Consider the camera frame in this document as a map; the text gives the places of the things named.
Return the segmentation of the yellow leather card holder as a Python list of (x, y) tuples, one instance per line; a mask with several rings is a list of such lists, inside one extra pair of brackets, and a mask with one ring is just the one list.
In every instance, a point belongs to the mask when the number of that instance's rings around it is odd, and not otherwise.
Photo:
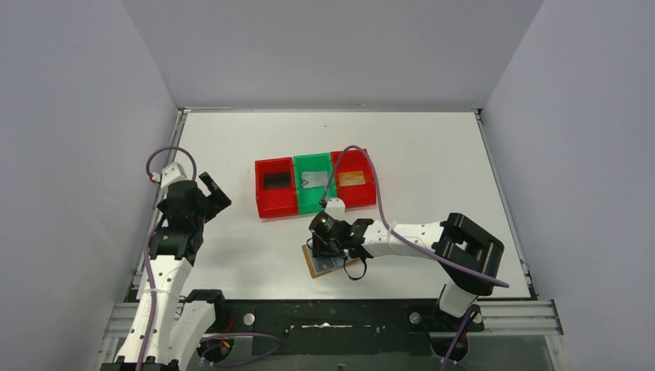
[(315, 257), (314, 252), (308, 243), (302, 246), (302, 251), (310, 276), (313, 279), (342, 270), (344, 267), (361, 263), (359, 258), (350, 258), (343, 255)]

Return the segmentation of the red bin with gold card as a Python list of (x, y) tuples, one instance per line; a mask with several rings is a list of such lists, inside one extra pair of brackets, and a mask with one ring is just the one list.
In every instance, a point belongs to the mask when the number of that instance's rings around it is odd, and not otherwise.
[(347, 209), (372, 206), (377, 202), (375, 178), (366, 157), (358, 150), (347, 151), (337, 166), (337, 196)]

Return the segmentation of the red bin with black card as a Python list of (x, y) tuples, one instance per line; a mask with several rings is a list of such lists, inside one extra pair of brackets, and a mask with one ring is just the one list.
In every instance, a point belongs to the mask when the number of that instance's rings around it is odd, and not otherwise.
[(260, 219), (298, 214), (294, 162), (291, 157), (255, 161), (256, 205)]

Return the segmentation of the green plastic bin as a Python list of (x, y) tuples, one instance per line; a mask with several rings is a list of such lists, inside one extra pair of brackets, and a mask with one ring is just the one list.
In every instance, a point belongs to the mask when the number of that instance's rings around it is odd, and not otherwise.
[(299, 214), (318, 213), (320, 201), (333, 172), (328, 152), (298, 155), (293, 158)]

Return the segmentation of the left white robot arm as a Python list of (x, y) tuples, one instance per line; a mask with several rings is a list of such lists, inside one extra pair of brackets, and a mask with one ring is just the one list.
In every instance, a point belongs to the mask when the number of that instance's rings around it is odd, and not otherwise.
[(158, 204), (161, 217), (144, 248), (146, 286), (123, 345), (102, 370), (184, 370), (204, 333), (227, 323), (229, 309), (219, 289), (191, 290), (176, 314), (205, 225), (232, 203), (208, 173), (199, 181), (208, 195), (198, 182), (178, 180)]

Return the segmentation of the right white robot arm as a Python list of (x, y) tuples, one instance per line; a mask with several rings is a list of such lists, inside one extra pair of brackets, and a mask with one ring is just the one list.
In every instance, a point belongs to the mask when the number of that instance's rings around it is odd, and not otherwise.
[(384, 220), (337, 220), (325, 211), (311, 221), (311, 248), (316, 257), (360, 260), (386, 256), (434, 260), (449, 276), (434, 311), (436, 323), (455, 329), (479, 297), (496, 287), (508, 288), (498, 279), (504, 245), (473, 220), (450, 213), (438, 223), (396, 224)]

